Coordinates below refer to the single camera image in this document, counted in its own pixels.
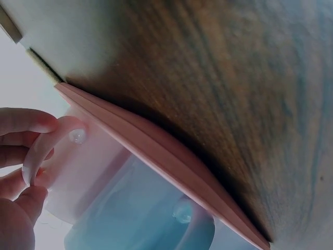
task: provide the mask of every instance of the water droplet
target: water droplet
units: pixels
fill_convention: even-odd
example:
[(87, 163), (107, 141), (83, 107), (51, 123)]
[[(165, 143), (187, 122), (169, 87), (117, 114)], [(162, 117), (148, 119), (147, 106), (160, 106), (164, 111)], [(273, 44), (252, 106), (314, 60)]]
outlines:
[(181, 224), (188, 224), (191, 222), (192, 213), (190, 201), (180, 200), (174, 207), (173, 217)]
[(87, 138), (86, 132), (84, 129), (75, 129), (69, 133), (69, 140), (76, 144), (82, 144)]

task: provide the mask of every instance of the wood grain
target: wood grain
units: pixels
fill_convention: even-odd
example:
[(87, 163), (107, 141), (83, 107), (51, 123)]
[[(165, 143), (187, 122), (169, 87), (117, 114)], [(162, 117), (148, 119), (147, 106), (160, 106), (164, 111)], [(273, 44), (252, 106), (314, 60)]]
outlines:
[(272, 249), (331, 249), (331, 0), (0, 3), (64, 79), (198, 154)]

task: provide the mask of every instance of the pink plastic edge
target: pink plastic edge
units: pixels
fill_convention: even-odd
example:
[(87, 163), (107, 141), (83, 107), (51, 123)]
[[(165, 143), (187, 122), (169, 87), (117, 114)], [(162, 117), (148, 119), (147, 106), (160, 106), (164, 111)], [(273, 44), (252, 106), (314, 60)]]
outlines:
[(269, 250), (254, 227), (207, 167), (184, 145), (148, 120), (67, 83), (55, 88), (70, 105), (249, 243)]

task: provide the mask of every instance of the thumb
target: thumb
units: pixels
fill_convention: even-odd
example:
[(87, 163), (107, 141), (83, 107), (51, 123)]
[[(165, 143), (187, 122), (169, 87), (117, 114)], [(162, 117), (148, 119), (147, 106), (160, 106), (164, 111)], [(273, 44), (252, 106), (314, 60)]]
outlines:
[(14, 202), (25, 211), (32, 224), (35, 225), (38, 217), (41, 215), (46, 196), (46, 188), (31, 186), (24, 190)]

